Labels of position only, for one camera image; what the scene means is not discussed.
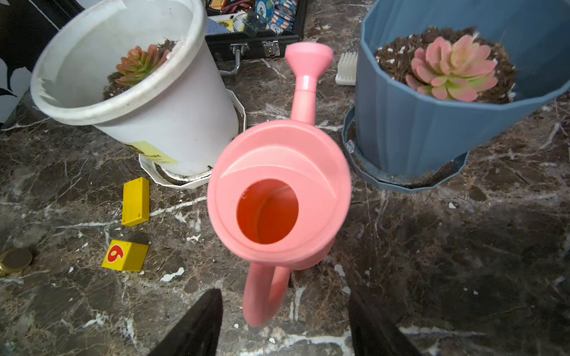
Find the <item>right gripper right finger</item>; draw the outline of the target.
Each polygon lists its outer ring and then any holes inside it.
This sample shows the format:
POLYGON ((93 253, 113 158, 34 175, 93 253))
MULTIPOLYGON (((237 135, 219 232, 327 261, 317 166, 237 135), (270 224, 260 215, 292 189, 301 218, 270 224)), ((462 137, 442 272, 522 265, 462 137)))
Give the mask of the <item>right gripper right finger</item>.
POLYGON ((352 289, 348 314, 354 355, 422 355, 367 292, 352 289))

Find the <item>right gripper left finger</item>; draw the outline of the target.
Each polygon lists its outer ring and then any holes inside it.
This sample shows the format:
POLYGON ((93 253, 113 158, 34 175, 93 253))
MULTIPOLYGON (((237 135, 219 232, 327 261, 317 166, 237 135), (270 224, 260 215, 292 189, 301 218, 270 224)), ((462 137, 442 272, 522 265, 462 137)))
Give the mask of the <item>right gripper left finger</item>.
POLYGON ((209 289, 149 355, 216 355, 223 320, 220 289, 209 289))

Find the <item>pink watering can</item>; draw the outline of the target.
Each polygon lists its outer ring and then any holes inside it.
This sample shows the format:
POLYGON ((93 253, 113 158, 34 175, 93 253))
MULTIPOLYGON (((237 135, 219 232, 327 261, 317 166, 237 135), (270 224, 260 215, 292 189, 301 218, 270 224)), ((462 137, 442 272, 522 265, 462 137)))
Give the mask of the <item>pink watering can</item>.
POLYGON ((276 315, 292 271, 326 258, 351 198, 347 160, 316 126, 317 84, 333 50, 300 42, 285 58, 295 75, 289 119, 238 135, 220 155, 207 193, 215 233, 249 263, 243 316, 253 327, 276 315))

